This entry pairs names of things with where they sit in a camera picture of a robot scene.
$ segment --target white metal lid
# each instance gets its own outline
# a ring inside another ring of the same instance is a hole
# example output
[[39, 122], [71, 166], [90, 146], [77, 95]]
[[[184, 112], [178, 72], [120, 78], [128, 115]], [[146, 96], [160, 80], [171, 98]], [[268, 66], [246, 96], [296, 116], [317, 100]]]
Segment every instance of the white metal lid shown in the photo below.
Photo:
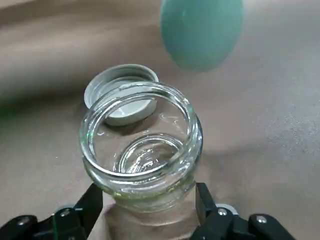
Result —
[[[108, 68], [88, 84], [84, 92], [84, 103], [89, 109], [110, 89], [115, 89], [122, 84], [141, 81], [159, 82], [159, 79], [154, 71], [143, 65], [123, 64]], [[132, 91], [131, 89], [123, 90], [113, 97], [123, 97], [132, 94]], [[140, 100], [126, 104], [108, 116], [106, 123], [112, 126], [135, 123], [150, 116], [155, 111], [156, 105], [155, 100]]]

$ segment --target teal ball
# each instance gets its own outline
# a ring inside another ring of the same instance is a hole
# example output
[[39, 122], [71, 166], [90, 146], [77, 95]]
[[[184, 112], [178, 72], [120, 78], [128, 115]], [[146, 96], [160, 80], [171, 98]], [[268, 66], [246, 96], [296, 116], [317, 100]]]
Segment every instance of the teal ball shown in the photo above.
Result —
[[210, 70], [233, 50], [243, 16], [242, 0], [163, 0], [163, 43], [181, 68]]

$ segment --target jar bottom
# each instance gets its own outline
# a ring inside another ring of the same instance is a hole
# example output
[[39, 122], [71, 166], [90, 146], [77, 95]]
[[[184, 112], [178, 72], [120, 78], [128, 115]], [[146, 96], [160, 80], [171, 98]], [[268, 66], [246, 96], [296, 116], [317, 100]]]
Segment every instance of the jar bottom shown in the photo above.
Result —
[[164, 166], [182, 145], [176, 136], [167, 133], [138, 137], [116, 159], [113, 171], [135, 174]]

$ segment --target clear glass jar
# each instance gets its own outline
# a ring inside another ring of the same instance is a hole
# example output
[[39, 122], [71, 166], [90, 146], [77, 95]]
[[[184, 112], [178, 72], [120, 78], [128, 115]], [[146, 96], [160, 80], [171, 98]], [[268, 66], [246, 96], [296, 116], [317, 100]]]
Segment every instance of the clear glass jar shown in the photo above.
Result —
[[[128, 90], [131, 94], [117, 97]], [[104, 124], [121, 106], [145, 100], [157, 101], [146, 119], [124, 127]], [[186, 97], [163, 83], [141, 81], [110, 90], [86, 113], [79, 138], [88, 175], [131, 211], [170, 208], [195, 184], [202, 128]]]

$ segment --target screw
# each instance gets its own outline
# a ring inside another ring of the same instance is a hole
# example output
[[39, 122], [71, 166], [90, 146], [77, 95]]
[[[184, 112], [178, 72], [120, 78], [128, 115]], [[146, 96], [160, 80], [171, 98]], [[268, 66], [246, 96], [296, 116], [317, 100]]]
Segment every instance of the screw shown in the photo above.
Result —
[[218, 214], [221, 215], [221, 216], [226, 216], [228, 214], [228, 212], [224, 208], [219, 208], [218, 209]]
[[19, 226], [25, 225], [27, 222], [29, 222], [29, 220], [30, 220], [29, 217], [25, 216], [18, 222], [18, 225]]
[[256, 216], [256, 220], [260, 224], [266, 224], [267, 223], [267, 219], [264, 216]]
[[60, 216], [61, 216], [61, 217], [65, 217], [65, 216], [67, 216], [69, 213], [70, 213], [70, 209], [67, 208], [67, 209], [65, 209], [62, 213], [60, 213]]

